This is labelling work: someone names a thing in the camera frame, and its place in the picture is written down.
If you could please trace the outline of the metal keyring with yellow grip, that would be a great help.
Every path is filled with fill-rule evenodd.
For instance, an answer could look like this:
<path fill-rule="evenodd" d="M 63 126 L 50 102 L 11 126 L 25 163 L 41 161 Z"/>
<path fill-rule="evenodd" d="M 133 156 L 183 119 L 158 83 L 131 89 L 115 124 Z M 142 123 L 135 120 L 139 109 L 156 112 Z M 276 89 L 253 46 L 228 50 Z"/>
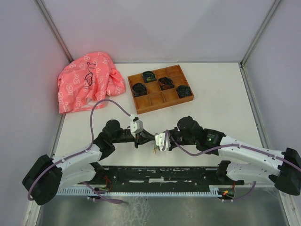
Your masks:
<path fill-rule="evenodd" d="M 159 149 L 159 145 L 157 144 L 156 141 L 153 142 L 153 153 L 156 155 L 157 152 L 159 152 L 160 149 Z"/>

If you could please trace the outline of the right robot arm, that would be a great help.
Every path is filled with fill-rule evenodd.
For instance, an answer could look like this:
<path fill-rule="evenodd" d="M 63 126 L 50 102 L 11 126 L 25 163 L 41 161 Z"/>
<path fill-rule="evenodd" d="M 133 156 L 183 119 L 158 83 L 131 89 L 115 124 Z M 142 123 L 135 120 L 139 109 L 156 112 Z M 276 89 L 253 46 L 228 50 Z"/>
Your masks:
<path fill-rule="evenodd" d="M 252 146 L 223 132 L 204 129 L 190 116 L 181 118 L 177 127 L 166 130 L 160 139 L 160 151 L 171 151 L 175 147 L 183 150 L 185 145 L 194 145 L 199 151 L 194 156 L 215 154 L 247 163 L 242 168 L 228 163 L 226 168 L 219 169 L 216 180 L 221 184 L 246 179 L 257 182 L 263 178 L 286 194 L 298 196 L 301 193 L 301 157 L 292 148 L 279 151 Z"/>

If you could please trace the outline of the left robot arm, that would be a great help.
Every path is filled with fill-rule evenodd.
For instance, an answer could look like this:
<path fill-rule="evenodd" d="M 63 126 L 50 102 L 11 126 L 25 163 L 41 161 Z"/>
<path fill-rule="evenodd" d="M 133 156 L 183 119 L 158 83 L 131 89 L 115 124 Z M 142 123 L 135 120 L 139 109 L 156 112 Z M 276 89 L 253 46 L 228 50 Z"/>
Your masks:
<path fill-rule="evenodd" d="M 99 135 L 92 138 L 91 144 L 81 150 L 55 158 L 40 156 L 22 180 L 28 191 L 27 198 L 44 205 L 69 186 L 88 181 L 98 184 L 104 178 L 99 161 L 115 151 L 115 143 L 133 142 L 138 148 L 154 139 L 138 118 L 126 129 L 121 128 L 118 120 L 109 120 Z"/>

